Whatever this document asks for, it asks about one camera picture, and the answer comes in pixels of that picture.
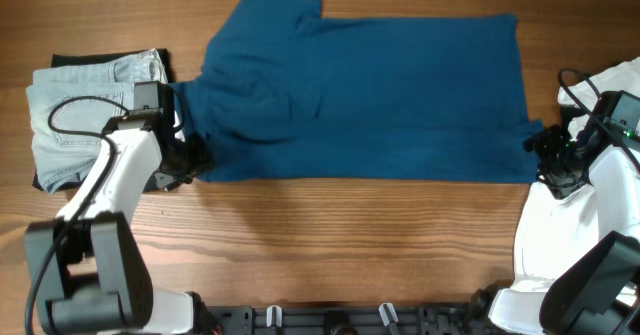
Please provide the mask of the blue t-shirt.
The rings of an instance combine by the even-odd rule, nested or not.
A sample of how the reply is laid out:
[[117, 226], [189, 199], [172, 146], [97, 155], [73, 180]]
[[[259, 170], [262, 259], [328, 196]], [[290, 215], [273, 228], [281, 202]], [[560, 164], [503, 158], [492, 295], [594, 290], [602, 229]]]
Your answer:
[[176, 85], [210, 182], [531, 183], [517, 20], [327, 18], [322, 0], [240, 0]]

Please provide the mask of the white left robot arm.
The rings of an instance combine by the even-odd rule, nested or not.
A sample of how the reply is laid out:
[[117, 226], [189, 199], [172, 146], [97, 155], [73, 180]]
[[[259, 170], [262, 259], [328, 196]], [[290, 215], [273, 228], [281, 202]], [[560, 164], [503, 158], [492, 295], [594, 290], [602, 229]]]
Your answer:
[[173, 115], [115, 117], [97, 136], [101, 152], [75, 197], [25, 232], [25, 332], [221, 333], [197, 294], [153, 286], [130, 229], [147, 181], [180, 144]]

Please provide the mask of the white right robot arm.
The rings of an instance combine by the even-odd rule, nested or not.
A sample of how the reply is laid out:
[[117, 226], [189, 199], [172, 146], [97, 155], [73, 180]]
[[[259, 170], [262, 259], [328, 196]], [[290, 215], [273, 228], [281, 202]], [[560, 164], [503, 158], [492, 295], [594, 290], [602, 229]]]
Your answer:
[[514, 283], [489, 310], [519, 334], [636, 334], [639, 331], [639, 139], [587, 127], [585, 185], [562, 200], [531, 186], [515, 236]]

